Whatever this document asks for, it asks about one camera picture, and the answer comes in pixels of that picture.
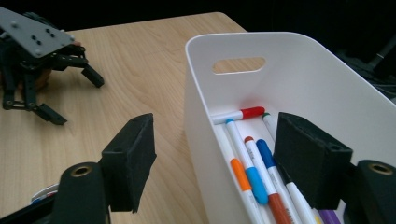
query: red marker cap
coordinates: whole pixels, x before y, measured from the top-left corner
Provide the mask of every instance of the red marker cap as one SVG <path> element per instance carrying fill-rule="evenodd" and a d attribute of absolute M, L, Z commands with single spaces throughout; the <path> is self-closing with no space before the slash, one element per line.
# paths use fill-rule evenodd
<path fill-rule="evenodd" d="M 260 116 L 265 113 L 265 109 L 262 106 L 255 106 L 251 108 L 241 109 L 243 117 L 242 119 L 249 119 Z"/>
<path fill-rule="evenodd" d="M 251 141 L 251 140 L 253 140 L 253 138 L 251 136 L 248 136 L 248 137 L 245 138 L 245 143 L 248 142 L 248 141 Z"/>

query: hexapod robot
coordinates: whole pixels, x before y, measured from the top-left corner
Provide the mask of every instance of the hexapod robot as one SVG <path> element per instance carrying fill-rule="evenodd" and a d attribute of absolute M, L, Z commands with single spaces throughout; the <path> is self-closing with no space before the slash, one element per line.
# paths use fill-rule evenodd
<path fill-rule="evenodd" d="M 49 106 L 38 105 L 35 80 L 43 69 L 63 71 L 68 66 L 81 71 L 95 87 L 104 79 L 88 64 L 85 49 L 73 44 L 74 37 L 58 30 L 46 19 L 29 12 L 17 14 L 0 7 L 0 72 L 5 110 L 33 111 L 40 118 L 62 125 L 66 119 Z M 18 83 L 22 83 L 21 100 L 16 100 Z"/>

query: orange marker cap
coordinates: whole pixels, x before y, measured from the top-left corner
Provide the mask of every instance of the orange marker cap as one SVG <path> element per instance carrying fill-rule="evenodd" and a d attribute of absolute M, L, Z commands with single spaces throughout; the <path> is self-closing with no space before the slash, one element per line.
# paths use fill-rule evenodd
<path fill-rule="evenodd" d="M 244 166 L 238 159 L 231 160 L 231 166 L 233 167 L 233 173 L 238 180 L 239 187 L 241 187 L 242 191 L 251 189 L 250 183 L 248 182 L 248 177 L 245 173 Z"/>

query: screw hole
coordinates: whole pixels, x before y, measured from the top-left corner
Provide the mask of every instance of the screw hole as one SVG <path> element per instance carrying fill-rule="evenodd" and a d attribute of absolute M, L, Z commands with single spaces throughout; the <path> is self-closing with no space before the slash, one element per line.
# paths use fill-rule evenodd
<path fill-rule="evenodd" d="M 71 176 L 73 177 L 81 177 L 89 174 L 92 171 L 91 166 L 80 166 L 72 171 Z"/>
<path fill-rule="evenodd" d="M 381 175 L 393 175 L 393 171 L 383 164 L 371 163 L 369 167 L 372 171 L 377 172 Z"/>

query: bin handle hole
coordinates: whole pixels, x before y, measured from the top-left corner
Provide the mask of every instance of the bin handle hole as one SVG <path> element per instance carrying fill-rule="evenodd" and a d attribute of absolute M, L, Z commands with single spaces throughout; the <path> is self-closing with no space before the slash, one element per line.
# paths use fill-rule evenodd
<path fill-rule="evenodd" d="M 263 57 L 235 58 L 217 61 L 212 66 L 216 75 L 227 75 L 239 72 L 253 72 L 262 69 L 265 65 Z"/>

